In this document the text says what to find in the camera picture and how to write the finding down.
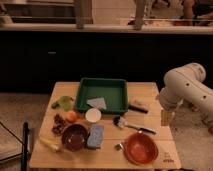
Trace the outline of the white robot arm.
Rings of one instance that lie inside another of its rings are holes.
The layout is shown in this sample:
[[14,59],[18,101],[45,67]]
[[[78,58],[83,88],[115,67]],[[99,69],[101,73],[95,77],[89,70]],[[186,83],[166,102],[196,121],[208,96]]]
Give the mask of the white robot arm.
[[199,63],[189,63],[169,70],[164,75],[164,87],[158,99],[163,110],[175,111],[182,100],[198,107],[203,113],[203,122],[213,134],[213,89],[203,84],[206,70]]

